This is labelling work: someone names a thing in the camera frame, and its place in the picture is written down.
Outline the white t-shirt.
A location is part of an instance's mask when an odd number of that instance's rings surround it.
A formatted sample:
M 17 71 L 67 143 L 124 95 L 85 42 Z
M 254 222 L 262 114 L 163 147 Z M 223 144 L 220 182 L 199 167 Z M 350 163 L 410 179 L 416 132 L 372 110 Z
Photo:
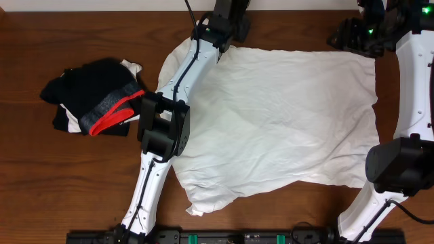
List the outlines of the white t-shirt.
M 196 84 L 173 167 L 201 216 L 297 181 L 361 188 L 379 142 L 375 61 L 349 52 L 230 47 Z

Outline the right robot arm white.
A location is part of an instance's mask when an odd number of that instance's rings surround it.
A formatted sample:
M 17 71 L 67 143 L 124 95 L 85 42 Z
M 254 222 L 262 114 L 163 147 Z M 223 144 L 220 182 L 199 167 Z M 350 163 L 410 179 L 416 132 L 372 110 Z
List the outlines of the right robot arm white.
M 426 225 L 402 202 L 433 186 L 433 2 L 359 1 L 361 18 L 343 20 L 328 45 L 368 58 L 395 52 L 399 116 L 390 142 L 366 157 L 367 181 L 338 217 L 335 243 L 405 243 L 400 232 L 378 231 L 394 207 Z

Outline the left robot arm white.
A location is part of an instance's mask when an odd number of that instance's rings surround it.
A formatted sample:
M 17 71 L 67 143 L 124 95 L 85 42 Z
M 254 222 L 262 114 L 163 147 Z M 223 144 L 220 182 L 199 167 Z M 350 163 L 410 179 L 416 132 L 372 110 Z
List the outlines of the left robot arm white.
M 138 127 L 141 170 L 128 212 L 109 243 L 145 242 L 156 223 L 158 201 L 172 159 L 182 154 L 189 140 L 189 98 L 231 42 L 243 43 L 249 29 L 246 16 L 204 14 L 195 25 L 191 45 L 174 76 L 158 91 L 145 93 Z

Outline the black folded clothes pile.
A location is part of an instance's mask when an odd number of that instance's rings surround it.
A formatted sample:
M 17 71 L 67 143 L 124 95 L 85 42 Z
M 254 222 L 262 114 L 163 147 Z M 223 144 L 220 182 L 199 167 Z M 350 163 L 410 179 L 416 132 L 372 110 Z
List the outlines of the black folded clothes pile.
M 40 98 L 57 106 L 55 129 L 84 136 L 127 136 L 129 119 L 140 111 L 145 91 L 138 83 L 142 66 L 103 58 L 67 68 L 42 89 Z

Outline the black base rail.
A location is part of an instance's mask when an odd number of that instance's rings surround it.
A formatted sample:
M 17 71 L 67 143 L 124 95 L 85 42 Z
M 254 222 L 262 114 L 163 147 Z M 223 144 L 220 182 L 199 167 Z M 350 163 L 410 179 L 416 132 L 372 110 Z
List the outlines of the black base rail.
M 204 232 L 155 229 L 149 235 L 127 234 L 122 225 L 111 230 L 78 231 L 66 235 L 66 244 L 349 244 L 332 228 L 297 226 L 277 232 Z

